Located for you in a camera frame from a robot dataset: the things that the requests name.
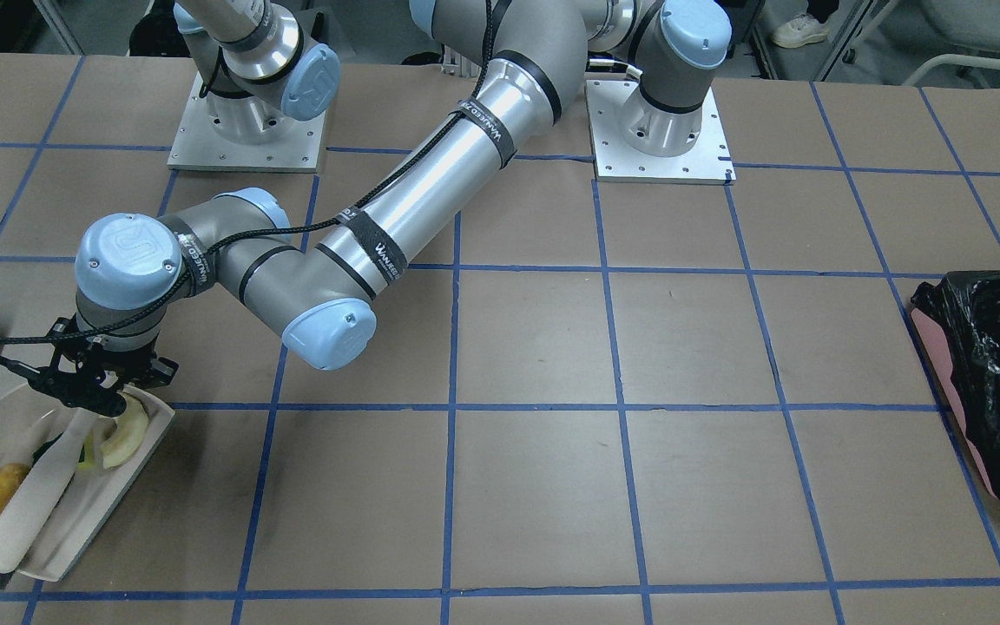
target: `silver arm segment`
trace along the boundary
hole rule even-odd
[[[234,98],[256,95],[305,122],[338,91],[338,56],[267,0],[182,0],[175,17],[203,84]]]
[[[207,19],[206,7],[226,3],[186,0],[183,4],[199,13],[195,17],[215,40],[220,36],[248,39],[260,28],[249,12],[235,15],[234,11],[222,11],[222,16]],[[611,46],[615,55],[628,63],[650,63],[643,75],[647,84],[643,98],[656,111],[652,115],[686,115],[664,109],[699,106],[711,82],[711,71],[683,62],[680,51],[670,43],[672,33],[663,29],[670,16],[662,13],[677,4],[677,0],[497,1],[493,15],[493,23],[499,23],[495,53],[476,102],[461,109],[479,115],[452,114],[452,126],[431,136],[444,132],[425,154],[420,148],[409,155],[406,160],[418,156],[410,169],[365,206],[346,209],[339,217],[340,225],[308,253],[288,246],[279,237],[261,236],[241,239],[218,253],[207,254],[208,248],[230,234],[286,226],[286,217],[271,195],[255,189],[219,195],[203,205],[154,220],[155,225],[148,224],[150,218],[136,216],[139,224],[149,225],[150,237],[164,239],[163,245],[157,246],[160,252],[149,261],[154,267],[151,281],[127,280],[124,273],[110,270],[111,265],[116,269],[119,264],[140,262],[140,258],[120,260],[115,249],[125,247],[127,241],[138,241],[127,239],[120,230],[122,238],[115,245],[111,242],[115,237],[104,230],[107,226],[99,227],[103,224],[100,221],[92,227],[95,231],[89,230],[84,237],[84,247],[106,246],[108,257],[91,266],[88,259],[94,255],[81,248],[76,258],[76,276],[86,278],[79,280],[81,327],[102,326],[155,301],[158,290],[163,293],[175,281],[180,266],[187,266],[192,280],[178,296],[194,295],[217,280],[309,364],[320,369],[348,364],[376,332],[369,302],[400,276],[406,264],[497,170],[507,165],[505,158],[510,155],[503,153],[503,146],[510,143],[518,150],[532,135],[558,122],[583,84],[588,48]],[[483,1],[412,0],[411,8],[420,28],[476,63],[483,60],[487,33]],[[712,43],[718,46],[719,41]],[[230,51],[226,43],[222,48],[223,53]],[[663,67],[666,64],[690,67],[668,69]],[[689,84],[682,86],[679,80]],[[245,87],[240,79],[235,82]],[[179,252],[172,258],[174,249]],[[166,262],[174,262],[177,268],[166,272],[155,269]],[[120,300],[116,306],[106,297],[111,292],[124,296],[135,288],[140,295],[115,298]],[[126,336],[115,337],[110,348],[118,348],[118,343],[127,349],[148,343],[162,314],[163,309],[158,310],[135,327],[120,331]]]

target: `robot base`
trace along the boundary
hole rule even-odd
[[[655,157],[632,148],[623,139],[619,111],[635,80],[589,80],[586,99],[596,157],[596,179],[604,182],[670,182],[683,185],[723,185],[734,181],[735,167],[727,151],[720,115],[710,89],[702,104],[705,126],[694,147],[677,157]]]
[[[310,174],[319,170],[326,114],[310,122],[283,119],[291,127],[279,139],[268,143],[237,143],[222,137],[212,127],[209,104],[199,97],[201,86],[202,81],[196,76],[172,141],[169,169],[282,174]]]

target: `white sneaker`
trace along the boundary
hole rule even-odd
[[[774,29],[770,40],[782,48],[800,48],[807,43],[821,43],[828,39],[828,27],[818,23],[809,13],[798,13],[788,23]]]

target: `white plate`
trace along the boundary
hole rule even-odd
[[[171,407],[140,389],[123,390],[138,398],[149,415],[149,427],[141,446],[126,463],[112,470],[92,466],[76,471],[17,572],[47,582],[60,581],[107,521],[168,431],[175,415]],[[80,409],[66,408],[58,400],[25,385],[8,392],[0,399],[0,466],[5,459],[16,456],[17,442],[27,437],[31,428],[47,427],[48,438],[52,438],[63,431]]]

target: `gray arm segment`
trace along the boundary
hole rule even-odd
[[[669,0],[666,4],[677,1]],[[215,5],[207,0],[184,3],[189,11],[207,4]],[[501,4],[503,20],[495,33],[495,55],[488,63],[476,105],[489,112],[490,120],[503,126],[516,149],[532,135],[549,129],[576,98],[590,46],[611,43],[617,55],[633,50],[626,58],[650,63],[643,76],[649,88],[644,91],[654,94],[664,106],[687,107],[694,100],[701,102],[707,82],[711,82],[709,69],[695,64],[680,67],[681,51],[672,44],[675,35],[664,29],[669,16],[659,12],[664,9],[661,0],[497,1],[497,7]],[[636,20],[644,15],[643,11],[649,13],[650,19],[646,27],[640,28],[642,24]],[[483,60],[483,1],[412,0],[412,15],[436,39],[475,61]],[[251,23],[227,16],[217,24],[203,25],[214,39],[247,38],[250,33],[245,31]],[[650,28],[651,23],[655,23],[654,28]],[[254,27],[251,32],[255,34],[257,29]],[[223,50],[229,52],[224,43]],[[667,69],[663,64],[675,69]],[[679,86],[675,84],[678,80],[690,84]],[[247,86],[241,79],[235,82],[243,88]],[[705,82],[703,89],[697,86],[699,82]],[[209,264],[207,270],[212,280],[238,297],[281,335],[289,348],[314,367],[333,369],[349,363],[376,331],[369,302],[400,275],[399,270],[389,274],[388,266],[378,265],[378,261],[389,252],[400,253],[390,256],[412,260],[503,167],[502,150],[488,129],[489,123],[470,122],[459,115],[447,134],[427,154],[421,155],[416,165],[361,207],[365,214],[362,221],[376,227],[373,231],[378,236],[365,237],[356,229],[337,226],[308,253],[287,246],[279,238],[242,239],[223,247],[214,256],[203,258]],[[171,214],[162,218],[163,225],[174,236],[182,237],[181,244],[194,239],[198,242],[192,247],[201,250],[230,234],[282,227],[281,219],[274,217],[277,213],[273,207],[265,206],[274,205],[271,198],[266,201],[263,195],[235,195],[223,194],[203,205]],[[198,262],[194,254],[189,256],[187,246],[183,256],[184,264]],[[200,286],[207,288],[210,281],[203,281]],[[102,325],[106,316],[124,316],[124,312],[115,315],[110,310],[106,310],[109,314],[106,315],[103,307],[83,290],[81,287],[80,312],[95,317],[90,323],[92,327]],[[189,287],[181,295],[194,293]],[[155,321],[151,318],[148,329],[154,336]]]

